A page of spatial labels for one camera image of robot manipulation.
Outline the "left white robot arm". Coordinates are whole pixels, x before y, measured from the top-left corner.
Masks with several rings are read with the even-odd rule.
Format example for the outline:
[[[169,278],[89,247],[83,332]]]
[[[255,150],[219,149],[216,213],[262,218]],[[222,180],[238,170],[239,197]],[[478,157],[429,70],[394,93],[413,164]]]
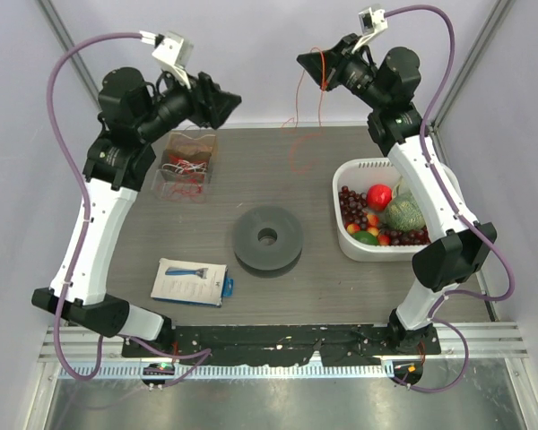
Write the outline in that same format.
[[[162,73],[166,90],[140,71],[108,73],[98,96],[102,130],[88,149],[78,178],[86,192],[61,267],[31,302],[103,337],[137,338],[153,357],[164,357],[175,339],[169,317],[130,304],[107,292],[108,267],[117,239],[156,159],[153,144],[185,121],[218,129],[242,98],[222,90],[207,73],[178,82]]]

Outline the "grey cable spool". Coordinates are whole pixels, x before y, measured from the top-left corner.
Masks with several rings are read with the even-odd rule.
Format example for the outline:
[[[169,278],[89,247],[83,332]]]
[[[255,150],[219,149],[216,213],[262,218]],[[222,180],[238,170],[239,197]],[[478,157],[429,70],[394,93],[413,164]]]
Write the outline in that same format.
[[[258,206],[241,215],[232,230],[239,265],[258,278],[277,278],[298,263],[304,245],[299,219],[279,206]]]

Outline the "white plastic basket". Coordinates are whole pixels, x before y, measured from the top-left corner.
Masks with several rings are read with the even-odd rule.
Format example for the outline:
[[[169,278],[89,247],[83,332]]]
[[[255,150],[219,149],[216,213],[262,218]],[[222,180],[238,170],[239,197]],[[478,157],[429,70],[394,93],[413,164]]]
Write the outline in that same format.
[[[409,262],[430,244],[421,210],[387,158],[343,163],[332,190],[338,243],[355,262]]]

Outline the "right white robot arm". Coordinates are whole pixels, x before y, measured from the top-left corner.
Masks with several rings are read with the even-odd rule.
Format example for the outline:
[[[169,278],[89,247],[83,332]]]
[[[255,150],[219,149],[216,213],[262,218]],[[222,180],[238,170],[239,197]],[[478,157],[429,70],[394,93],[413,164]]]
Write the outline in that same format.
[[[394,47],[374,64],[369,48],[358,42],[349,34],[333,48],[300,54],[297,61],[322,90],[343,86],[371,108],[369,135],[408,185],[425,220],[430,243],[412,257],[415,280],[387,324],[388,346],[405,354],[426,335],[430,314],[445,294],[482,267],[497,231],[466,209],[426,138],[412,102],[421,82],[418,56]]]

